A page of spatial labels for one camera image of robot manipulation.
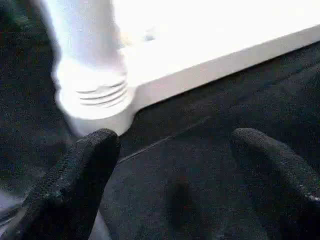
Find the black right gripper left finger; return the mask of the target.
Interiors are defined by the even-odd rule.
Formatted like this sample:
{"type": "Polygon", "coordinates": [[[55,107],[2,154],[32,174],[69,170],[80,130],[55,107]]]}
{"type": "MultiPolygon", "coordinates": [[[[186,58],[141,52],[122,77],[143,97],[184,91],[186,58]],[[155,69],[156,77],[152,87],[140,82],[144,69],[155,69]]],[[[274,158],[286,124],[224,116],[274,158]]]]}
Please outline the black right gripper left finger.
{"type": "Polygon", "coordinates": [[[92,132],[73,143],[25,199],[21,240],[87,240],[120,153],[118,135],[92,132]]]}

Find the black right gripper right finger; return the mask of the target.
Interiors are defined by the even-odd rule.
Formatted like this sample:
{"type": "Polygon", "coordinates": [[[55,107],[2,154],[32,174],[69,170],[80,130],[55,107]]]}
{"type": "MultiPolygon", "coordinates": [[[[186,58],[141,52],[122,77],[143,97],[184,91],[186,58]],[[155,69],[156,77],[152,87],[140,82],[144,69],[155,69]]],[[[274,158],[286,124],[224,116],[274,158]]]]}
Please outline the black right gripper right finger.
{"type": "Polygon", "coordinates": [[[288,145],[237,128],[230,148],[271,240],[320,238],[320,175],[288,145]]]}

